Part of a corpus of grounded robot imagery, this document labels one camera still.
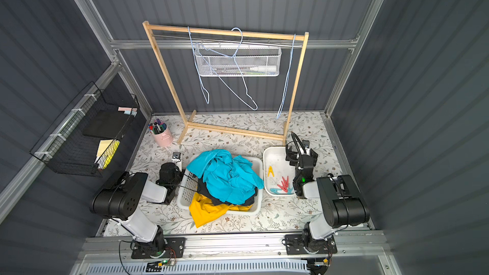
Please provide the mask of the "yellow t-shirt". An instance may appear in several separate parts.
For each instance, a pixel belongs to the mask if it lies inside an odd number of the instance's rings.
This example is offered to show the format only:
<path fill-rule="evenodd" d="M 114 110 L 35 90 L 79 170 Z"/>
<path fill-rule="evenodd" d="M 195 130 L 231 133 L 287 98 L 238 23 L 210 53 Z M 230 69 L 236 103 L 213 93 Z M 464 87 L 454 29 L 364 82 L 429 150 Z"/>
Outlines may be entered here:
<path fill-rule="evenodd" d="M 247 212 L 252 208 L 250 206 L 236 206 L 219 204 L 214 205 L 210 198 L 204 195 L 195 193 L 192 202 L 189 206 L 190 214 L 197 228 L 202 227 L 214 220 L 225 215 L 228 211 L 244 211 Z"/>

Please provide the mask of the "teal t-shirt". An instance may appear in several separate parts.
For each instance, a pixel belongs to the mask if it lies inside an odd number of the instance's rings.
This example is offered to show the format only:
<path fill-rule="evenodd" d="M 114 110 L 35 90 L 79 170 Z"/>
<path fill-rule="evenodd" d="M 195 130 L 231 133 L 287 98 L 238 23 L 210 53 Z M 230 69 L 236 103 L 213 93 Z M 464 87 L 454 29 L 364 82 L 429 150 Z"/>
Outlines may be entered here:
<path fill-rule="evenodd" d="M 206 183 L 212 197 L 233 205 L 244 204 L 256 190 L 264 188 L 250 161 L 240 155 L 233 157 L 223 149 L 203 152 L 187 170 Z"/>

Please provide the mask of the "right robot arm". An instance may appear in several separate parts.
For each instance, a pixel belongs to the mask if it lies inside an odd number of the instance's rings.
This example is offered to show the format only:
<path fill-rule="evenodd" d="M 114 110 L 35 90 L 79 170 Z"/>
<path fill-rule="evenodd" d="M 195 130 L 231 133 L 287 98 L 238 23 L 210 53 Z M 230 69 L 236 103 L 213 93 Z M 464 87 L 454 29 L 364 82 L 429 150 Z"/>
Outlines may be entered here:
<path fill-rule="evenodd" d="M 295 167 L 292 181 L 295 195 L 300 199 L 318 199 L 322 213 L 304 226 L 298 241 L 286 242 L 297 251 L 333 252 L 333 236 L 347 227 L 365 224 L 370 212 L 359 188 L 350 175 L 315 178 L 313 171 L 318 154 L 308 148 L 285 149 L 285 160 Z"/>

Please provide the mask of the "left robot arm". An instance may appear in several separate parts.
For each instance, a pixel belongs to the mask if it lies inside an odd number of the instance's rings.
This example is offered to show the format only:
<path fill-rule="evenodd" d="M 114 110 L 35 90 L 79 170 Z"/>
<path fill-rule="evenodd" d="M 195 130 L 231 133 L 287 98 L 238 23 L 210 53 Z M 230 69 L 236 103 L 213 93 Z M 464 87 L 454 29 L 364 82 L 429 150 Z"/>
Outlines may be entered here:
<path fill-rule="evenodd" d="M 139 202 L 169 205 L 182 178 L 183 170 L 174 162 L 161 165 L 156 182 L 147 173 L 117 171 L 94 195 L 90 212 L 115 221 L 132 235 L 132 258 L 175 256 L 161 227 L 142 212 Z"/>

